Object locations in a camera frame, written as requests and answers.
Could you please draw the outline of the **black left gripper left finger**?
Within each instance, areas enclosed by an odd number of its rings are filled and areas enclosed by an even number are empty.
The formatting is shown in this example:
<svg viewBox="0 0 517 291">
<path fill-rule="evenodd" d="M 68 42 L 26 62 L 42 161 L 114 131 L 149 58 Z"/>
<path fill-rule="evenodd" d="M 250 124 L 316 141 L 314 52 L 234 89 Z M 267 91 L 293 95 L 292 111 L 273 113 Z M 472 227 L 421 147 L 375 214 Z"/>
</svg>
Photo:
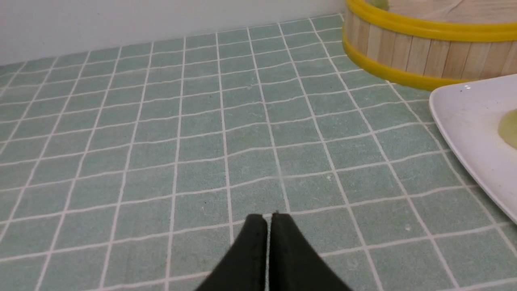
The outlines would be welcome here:
<svg viewBox="0 0 517 291">
<path fill-rule="evenodd" d="M 268 228 L 260 214 L 249 214 L 238 237 L 197 291 L 263 291 Z"/>
</svg>

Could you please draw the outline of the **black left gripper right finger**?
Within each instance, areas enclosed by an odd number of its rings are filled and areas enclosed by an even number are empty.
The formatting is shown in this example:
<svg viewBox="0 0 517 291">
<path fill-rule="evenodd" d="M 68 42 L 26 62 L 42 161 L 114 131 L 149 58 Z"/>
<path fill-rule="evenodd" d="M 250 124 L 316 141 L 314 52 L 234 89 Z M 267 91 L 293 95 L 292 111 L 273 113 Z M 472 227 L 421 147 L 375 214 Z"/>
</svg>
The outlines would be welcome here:
<svg viewBox="0 0 517 291">
<path fill-rule="evenodd" d="M 269 243 L 271 291 L 351 290 L 312 248 L 289 214 L 273 214 Z"/>
</svg>

